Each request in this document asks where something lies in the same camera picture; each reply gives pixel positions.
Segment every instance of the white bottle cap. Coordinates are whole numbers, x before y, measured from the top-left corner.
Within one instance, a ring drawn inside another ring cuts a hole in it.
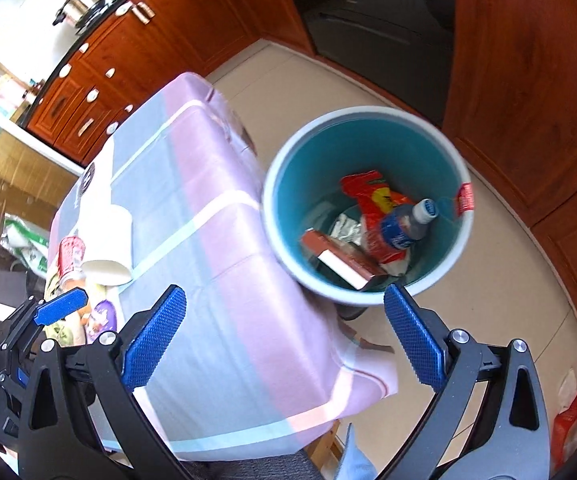
[[[420,200],[413,206],[413,218],[420,224],[427,224],[431,222],[438,215],[435,202],[430,198]]]

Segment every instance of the blue gripper pad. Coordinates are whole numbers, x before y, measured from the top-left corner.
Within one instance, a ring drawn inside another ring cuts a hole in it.
[[[435,392],[440,391],[446,382],[444,357],[420,318],[419,307],[395,285],[389,285],[384,293],[384,308],[418,380]]]
[[[88,303],[88,295],[82,288],[74,288],[44,303],[33,318],[38,325],[50,325],[72,314]]]
[[[124,354],[122,383],[131,391],[146,386],[186,314],[186,295],[178,286],[158,303],[160,306]]]

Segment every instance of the snack bag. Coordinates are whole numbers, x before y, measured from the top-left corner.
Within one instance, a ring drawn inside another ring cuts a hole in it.
[[[391,191],[384,176],[377,170],[345,176],[340,185],[344,194],[358,201],[368,230],[381,222],[393,207],[413,203],[403,194]]]
[[[345,176],[340,185],[345,194],[358,201],[362,211],[362,249],[373,256],[392,276],[405,273],[408,269],[409,251],[393,249],[381,237],[369,234],[379,232],[379,229],[374,228],[394,207],[413,202],[407,196],[391,190],[384,176],[377,170]]]
[[[555,416],[551,437],[551,458],[555,469],[562,467],[577,449],[577,395],[565,412]]]

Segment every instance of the red snack wrapper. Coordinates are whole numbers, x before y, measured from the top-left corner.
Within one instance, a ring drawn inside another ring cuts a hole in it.
[[[393,207],[413,203],[403,194],[391,191],[384,176],[377,170],[345,176],[340,185],[344,194],[358,201],[368,230],[390,213]]]
[[[560,469],[564,462],[577,448],[577,395],[565,412],[555,416],[551,436],[551,458],[555,469]]]
[[[398,251],[388,245],[375,227],[395,206],[413,203],[407,196],[392,191],[386,179],[377,170],[345,176],[341,179],[342,191],[358,201],[362,211],[363,232],[362,248],[379,263],[388,264],[406,257],[406,250]]]

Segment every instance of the blue bottle label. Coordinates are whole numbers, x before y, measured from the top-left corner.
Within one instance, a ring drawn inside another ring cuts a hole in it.
[[[380,227],[385,242],[393,249],[403,250],[413,245],[415,240],[406,234],[398,220],[398,217],[395,215],[386,215],[382,218]]]

